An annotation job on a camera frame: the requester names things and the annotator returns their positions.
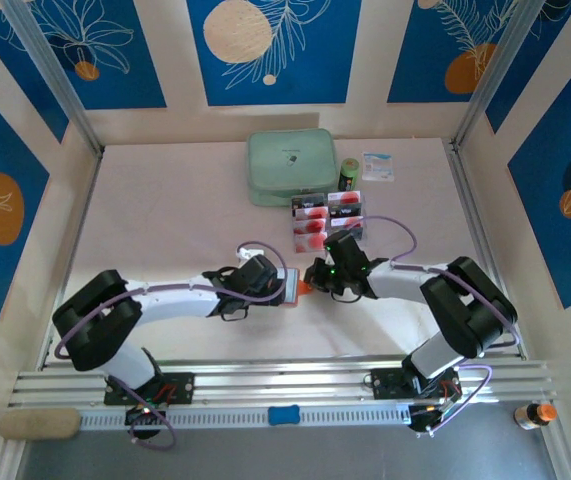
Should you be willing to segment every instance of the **bottle cap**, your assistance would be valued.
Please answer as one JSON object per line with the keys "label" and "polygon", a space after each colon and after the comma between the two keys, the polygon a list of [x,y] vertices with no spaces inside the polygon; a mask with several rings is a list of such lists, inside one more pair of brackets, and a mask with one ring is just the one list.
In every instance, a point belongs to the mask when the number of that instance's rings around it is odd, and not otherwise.
{"label": "bottle cap", "polygon": [[553,405],[540,405],[536,409],[536,413],[538,413],[538,416],[544,422],[551,422],[552,420],[554,420],[558,416],[558,413],[556,412],[556,408],[554,408]]}

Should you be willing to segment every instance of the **orange bottle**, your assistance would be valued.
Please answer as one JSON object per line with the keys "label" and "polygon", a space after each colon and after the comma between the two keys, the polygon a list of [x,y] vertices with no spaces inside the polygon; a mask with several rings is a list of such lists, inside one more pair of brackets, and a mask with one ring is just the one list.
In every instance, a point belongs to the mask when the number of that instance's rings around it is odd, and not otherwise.
{"label": "orange bottle", "polygon": [[533,430],[549,425],[549,422],[556,419],[558,413],[553,405],[530,403],[524,407],[517,408],[514,412],[514,420],[525,430]]}

